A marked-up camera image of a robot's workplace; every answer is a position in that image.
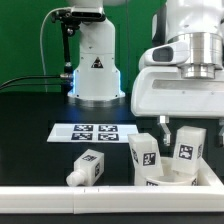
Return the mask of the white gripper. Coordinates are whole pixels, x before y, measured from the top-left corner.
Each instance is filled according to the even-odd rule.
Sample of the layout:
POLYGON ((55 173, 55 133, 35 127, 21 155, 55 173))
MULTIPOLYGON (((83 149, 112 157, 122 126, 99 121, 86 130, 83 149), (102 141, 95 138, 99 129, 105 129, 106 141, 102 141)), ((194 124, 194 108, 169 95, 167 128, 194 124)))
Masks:
POLYGON ((146 67, 134 82, 131 111, 159 116, 166 146, 171 144, 169 117, 221 118, 218 145, 224 147, 224 71, 216 71, 214 79, 184 79, 177 67, 146 67))

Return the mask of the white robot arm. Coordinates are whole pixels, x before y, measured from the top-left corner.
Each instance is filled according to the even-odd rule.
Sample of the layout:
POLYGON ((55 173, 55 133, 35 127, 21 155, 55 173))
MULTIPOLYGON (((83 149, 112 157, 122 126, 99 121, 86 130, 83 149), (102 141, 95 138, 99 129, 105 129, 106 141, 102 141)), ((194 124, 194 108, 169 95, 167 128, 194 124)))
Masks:
MULTIPOLYGON (((115 29, 103 7, 125 0, 67 0, 80 23, 80 61, 71 99, 107 104, 124 94, 114 62, 115 29)), ((224 139, 224 0, 166 0, 153 17, 154 47, 139 60, 131 111, 156 116, 217 118, 224 139)))

